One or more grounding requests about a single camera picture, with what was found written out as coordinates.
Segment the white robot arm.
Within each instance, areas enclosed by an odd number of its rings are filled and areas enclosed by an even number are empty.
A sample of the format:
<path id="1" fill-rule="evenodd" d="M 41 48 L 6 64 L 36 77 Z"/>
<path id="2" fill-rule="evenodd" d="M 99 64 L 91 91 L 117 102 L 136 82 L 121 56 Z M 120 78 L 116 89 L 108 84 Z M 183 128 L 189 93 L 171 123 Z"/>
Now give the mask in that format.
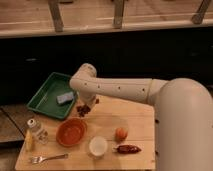
<path id="1" fill-rule="evenodd" d="M 70 87 L 92 107 L 97 95 L 154 107 L 156 171 L 213 171 L 213 97 L 189 78 L 99 78 L 85 63 Z"/>

